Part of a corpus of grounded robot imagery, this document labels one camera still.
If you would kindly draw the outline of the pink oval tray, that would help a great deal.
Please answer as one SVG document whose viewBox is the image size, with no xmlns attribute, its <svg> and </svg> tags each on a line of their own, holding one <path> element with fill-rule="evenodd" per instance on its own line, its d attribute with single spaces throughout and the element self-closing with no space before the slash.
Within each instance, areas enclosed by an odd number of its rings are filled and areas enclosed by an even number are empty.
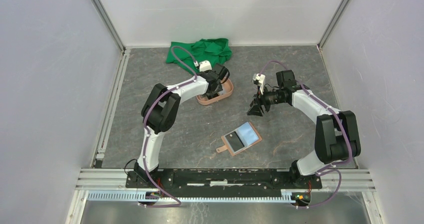
<svg viewBox="0 0 424 224">
<path fill-rule="evenodd" d="M 217 93 L 217 96 L 209 98 L 206 95 L 197 95 L 196 99 L 201 105 L 210 105 L 212 103 L 221 101 L 232 95 L 234 91 L 233 83 L 230 79 L 228 79 L 225 83 L 222 83 L 222 90 Z"/>
</svg>

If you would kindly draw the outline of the brown leather card holder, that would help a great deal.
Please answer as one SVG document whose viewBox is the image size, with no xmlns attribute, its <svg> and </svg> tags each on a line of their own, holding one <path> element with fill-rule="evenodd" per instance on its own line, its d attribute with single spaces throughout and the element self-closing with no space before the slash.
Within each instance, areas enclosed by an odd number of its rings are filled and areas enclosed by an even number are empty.
<svg viewBox="0 0 424 224">
<path fill-rule="evenodd" d="M 235 130 L 223 135 L 221 140 L 223 146 L 218 147 L 216 152 L 222 153 L 228 151 L 231 156 L 235 156 L 261 142 L 263 139 L 252 123 L 246 122 Z"/>
</svg>

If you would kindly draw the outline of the black card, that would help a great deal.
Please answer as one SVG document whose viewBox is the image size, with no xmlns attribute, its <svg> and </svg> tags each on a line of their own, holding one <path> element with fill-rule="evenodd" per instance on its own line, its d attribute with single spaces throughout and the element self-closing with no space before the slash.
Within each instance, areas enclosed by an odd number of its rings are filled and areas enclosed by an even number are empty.
<svg viewBox="0 0 424 224">
<path fill-rule="evenodd" d="M 244 148 L 244 144 L 238 134 L 234 131 L 231 132 L 227 137 L 227 142 L 229 146 L 232 148 L 233 152 L 237 152 Z"/>
</svg>

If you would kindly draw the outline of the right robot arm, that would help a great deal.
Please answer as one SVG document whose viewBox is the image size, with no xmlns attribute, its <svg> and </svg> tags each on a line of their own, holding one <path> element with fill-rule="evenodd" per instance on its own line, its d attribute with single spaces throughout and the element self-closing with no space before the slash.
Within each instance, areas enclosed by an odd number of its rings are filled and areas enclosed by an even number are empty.
<svg viewBox="0 0 424 224">
<path fill-rule="evenodd" d="M 309 176 L 320 176 L 360 155 L 359 130 L 352 111 L 341 111 L 322 101 L 295 79 L 292 70 L 280 71 L 276 77 L 278 86 L 268 90 L 265 75 L 254 74 L 252 82 L 257 85 L 257 93 L 247 114 L 263 116 L 271 105 L 285 103 L 302 111 L 315 124 L 313 151 L 294 161 L 289 169 L 288 179 L 293 187 L 301 188 Z"/>
</svg>

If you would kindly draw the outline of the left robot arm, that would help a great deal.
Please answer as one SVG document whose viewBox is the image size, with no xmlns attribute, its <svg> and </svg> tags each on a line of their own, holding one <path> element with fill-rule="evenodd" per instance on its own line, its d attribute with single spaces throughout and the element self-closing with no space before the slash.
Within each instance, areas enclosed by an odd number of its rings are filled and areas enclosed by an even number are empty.
<svg viewBox="0 0 424 224">
<path fill-rule="evenodd" d="M 222 85 L 229 76 L 228 68 L 215 64 L 210 70 L 201 71 L 180 83 L 154 85 L 141 110 L 144 139 L 141 154 L 134 165 L 140 184 L 147 188 L 156 184 L 155 170 L 159 166 L 161 144 L 165 133 L 175 123 L 180 104 L 196 96 L 216 96 L 223 90 Z"/>
</svg>

